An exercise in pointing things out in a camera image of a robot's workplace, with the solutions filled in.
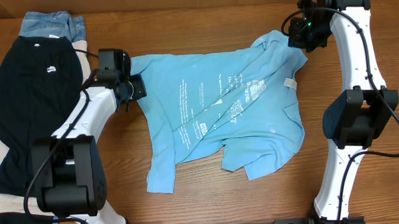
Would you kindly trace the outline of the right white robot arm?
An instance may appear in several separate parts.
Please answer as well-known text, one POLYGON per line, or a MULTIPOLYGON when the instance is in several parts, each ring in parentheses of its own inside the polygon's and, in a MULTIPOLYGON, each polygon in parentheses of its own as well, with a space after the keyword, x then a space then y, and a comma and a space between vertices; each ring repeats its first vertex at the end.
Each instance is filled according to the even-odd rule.
POLYGON ((378 69, 370 0, 299 0, 297 7, 283 22, 289 46, 311 53, 334 36, 342 71, 342 92, 323 114, 329 143, 323 182, 303 224, 365 224, 348 214, 350 193, 363 157, 399 103, 378 69))

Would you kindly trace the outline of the blue denim jeans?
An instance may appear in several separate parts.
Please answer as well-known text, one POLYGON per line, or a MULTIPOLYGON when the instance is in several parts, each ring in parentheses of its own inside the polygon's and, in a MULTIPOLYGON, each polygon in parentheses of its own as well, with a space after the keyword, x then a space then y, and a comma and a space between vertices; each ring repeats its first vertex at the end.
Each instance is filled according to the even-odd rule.
POLYGON ((73 17, 67 11, 40 13, 29 11, 22 20, 22 37, 66 37, 70 42, 86 40, 84 17, 73 17))

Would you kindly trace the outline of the black t-shirt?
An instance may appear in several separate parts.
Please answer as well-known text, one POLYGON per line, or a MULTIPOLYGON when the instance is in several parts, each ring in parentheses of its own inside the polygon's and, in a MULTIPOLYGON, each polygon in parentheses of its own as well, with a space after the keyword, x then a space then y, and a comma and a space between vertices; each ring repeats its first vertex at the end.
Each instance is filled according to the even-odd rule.
POLYGON ((31 147, 65 122, 80 97, 82 67, 66 38, 18 37, 0 64, 0 193, 24 196, 31 147))

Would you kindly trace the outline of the beige garment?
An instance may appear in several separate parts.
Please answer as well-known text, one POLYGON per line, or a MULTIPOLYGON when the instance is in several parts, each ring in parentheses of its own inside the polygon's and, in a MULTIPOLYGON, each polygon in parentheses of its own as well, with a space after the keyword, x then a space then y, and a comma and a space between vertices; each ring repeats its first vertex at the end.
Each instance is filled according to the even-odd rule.
MULTIPOLYGON (((82 82, 84 83, 91 73, 88 59, 84 53, 77 52, 80 65, 82 67, 82 82)), ((0 141, 0 165, 3 158, 9 152, 9 148, 0 141)), ((18 212, 24 213, 23 198, 16 195, 7 195, 0 193, 0 213, 18 212)))

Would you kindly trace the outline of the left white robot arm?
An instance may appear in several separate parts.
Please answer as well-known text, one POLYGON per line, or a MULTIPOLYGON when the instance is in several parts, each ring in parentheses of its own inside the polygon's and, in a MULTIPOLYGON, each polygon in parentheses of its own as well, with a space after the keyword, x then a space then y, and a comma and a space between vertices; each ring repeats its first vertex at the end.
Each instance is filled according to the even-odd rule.
POLYGON ((98 68, 80 88, 76 106, 51 136, 35 140, 31 148, 33 179, 23 199, 27 215, 29 197, 52 223, 130 224, 107 201, 107 181, 97 141, 109 117, 121 106, 146 96, 139 74, 131 73, 130 55, 120 49, 100 49, 98 68))

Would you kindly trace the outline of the light blue printed t-shirt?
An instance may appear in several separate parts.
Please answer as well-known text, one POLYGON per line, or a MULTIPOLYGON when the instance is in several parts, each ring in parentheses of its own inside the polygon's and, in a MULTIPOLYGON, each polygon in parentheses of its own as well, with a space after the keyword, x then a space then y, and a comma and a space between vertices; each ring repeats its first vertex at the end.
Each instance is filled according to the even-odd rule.
POLYGON ((279 31, 233 52, 134 57, 153 152, 147 190, 172 193, 179 164, 220 150, 222 168, 249 180, 283 167, 305 137, 295 73, 306 61, 279 31))

